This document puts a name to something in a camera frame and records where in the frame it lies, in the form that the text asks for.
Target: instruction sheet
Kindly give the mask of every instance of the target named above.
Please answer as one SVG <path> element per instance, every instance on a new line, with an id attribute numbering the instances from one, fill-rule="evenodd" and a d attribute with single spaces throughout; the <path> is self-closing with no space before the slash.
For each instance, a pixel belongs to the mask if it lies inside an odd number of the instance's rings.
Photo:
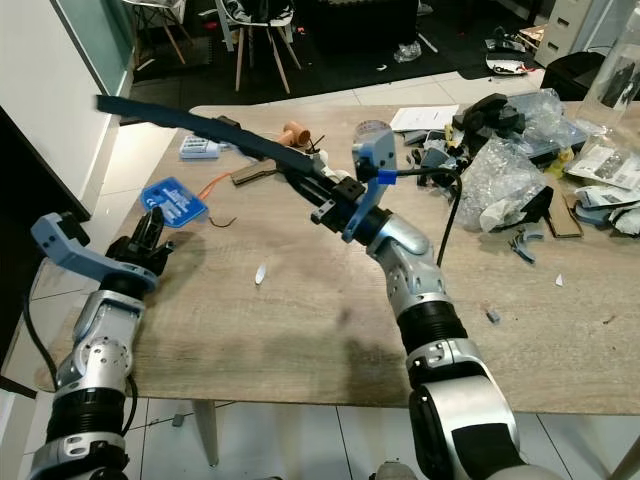
<path id="1" fill-rule="evenodd" d="M 443 105 L 401 108 L 391 120 L 391 128 L 394 132 L 444 130 L 444 126 L 451 123 L 459 107 L 460 105 Z"/>

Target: cardboard piece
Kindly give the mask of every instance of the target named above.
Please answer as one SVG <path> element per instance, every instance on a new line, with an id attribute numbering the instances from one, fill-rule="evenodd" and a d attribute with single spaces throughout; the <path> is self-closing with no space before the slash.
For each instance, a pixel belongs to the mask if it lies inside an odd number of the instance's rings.
<path id="1" fill-rule="evenodd" d="M 553 188 L 553 198 L 549 206 L 549 213 L 545 217 L 551 233 L 555 238 L 582 237 L 584 235 L 582 227 L 571 213 L 570 204 L 560 183 L 558 183 L 556 177 L 549 173 L 545 173 L 545 177 L 547 178 L 547 185 Z"/>

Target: blue label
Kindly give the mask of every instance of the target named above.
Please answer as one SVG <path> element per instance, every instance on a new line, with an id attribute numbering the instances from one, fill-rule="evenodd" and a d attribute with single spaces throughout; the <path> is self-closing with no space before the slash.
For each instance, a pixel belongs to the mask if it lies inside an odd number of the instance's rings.
<path id="1" fill-rule="evenodd" d="M 180 228 L 206 212 L 207 206 L 174 177 L 151 185 L 140 195 L 145 210 L 160 207 L 165 225 Z"/>

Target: black bellows joint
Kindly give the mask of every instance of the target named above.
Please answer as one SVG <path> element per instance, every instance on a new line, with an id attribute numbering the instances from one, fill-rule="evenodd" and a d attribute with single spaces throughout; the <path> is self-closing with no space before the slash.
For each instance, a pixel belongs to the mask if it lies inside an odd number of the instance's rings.
<path id="1" fill-rule="evenodd" d="M 53 402 L 47 442 L 86 432 L 120 433 L 124 394 L 108 388 L 78 390 Z"/>
<path id="2" fill-rule="evenodd" d="M 104 277 L 100 283 L 100 290 L 111 290 L 112 292 L 142 300 L 147 291 L 147 284 L 138 278 L 114 273 Z"/>
<path id="3" fill-rule="evenodd" d="M 424 302 L 406 309 L 398 317 L 402 344 L 407 355 L 427 343 L 447 338 L 467 338 L 467 331 L 449 302 Z"/>
<path id="4" fill-rule="evenodd" d="M 391 210 L 382 210 L 379 207 L 372 208 L 356 228 L 353 238 L 358 243 L 368 247 L 390 216 Z"/>

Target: black cable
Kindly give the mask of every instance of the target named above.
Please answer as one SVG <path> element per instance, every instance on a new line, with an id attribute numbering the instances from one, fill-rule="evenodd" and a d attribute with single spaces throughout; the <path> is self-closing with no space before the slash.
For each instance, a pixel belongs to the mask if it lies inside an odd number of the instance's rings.
<path id="1" fill-rule="evenodd" d="M 38 333 L 36 332 L 35 327 L 33 326 L 33 320 L 31 319 L 31 312 L 29 311 L 29 293 L 26 293 L 23 297 L 22 303 L 22 313 L 24 315 L 24 323 L 27 326 L 27 331 L 29 332 L 29 336 L 31 337 L 31 341 L 36 346 L 40 355 L 44 359 L 44 363 L 47 364 L 47 368 L 49 369 L 49 373 L 51 374 L 51 381 L 53 382 L 53 389 L 58 390 L 58 384 L 56 382 L 57 369 L 56 364 L 51 358 L 51 355 L 47 351 L 46 347 L 40 341 L 40 337 L 38 337 Z"/>
<path id="2" fill-rule="evenodd" d="M 131 386 L 131 410 L 129 411 L 129 418 L 127 419 L 127 423 L 122 429 L 121 436 L 123 437 L 129 431 L 129 428 L 133 423 L 133 417 L 136 414 L 136 408 L 138 407 L 138 386 L 136 385 L 136 382 L 133 380 L 133 375 L 129 375 L 127 377 L 127 380 L 129 381 L 129 385 Z"/>
<path id="3" fill-rule="evenodd" d="M 444 251 L 447 246 L 447 241 L 449 240 L 449 234 L 451 233 L 451 227 L 453 226 L 453 219 L 456 216 L 458 205 L 460 204 L 460 198 L 462 197 L 462 179 L 460 178 L 460 174 L 455 170 L 449 170 L 448 168 L 415 168 L 413 170 L 397 170 L 396 175 L 398 177 L 409 177 L 413 175 L 427 175 L 429 177 L 433 177 L 434 175 L 448 175 L 453 177 L 456 181 L 457 188 L 455 198 L 453 200 L 453 205 L 451 206 L 451 213 L 449 214 L 447 226 L 445 227 L 444 234 L 442 235 L 442 242 L 440 242 L 438 259 L 436 260 L 437 265 L 441 267 Z"/>

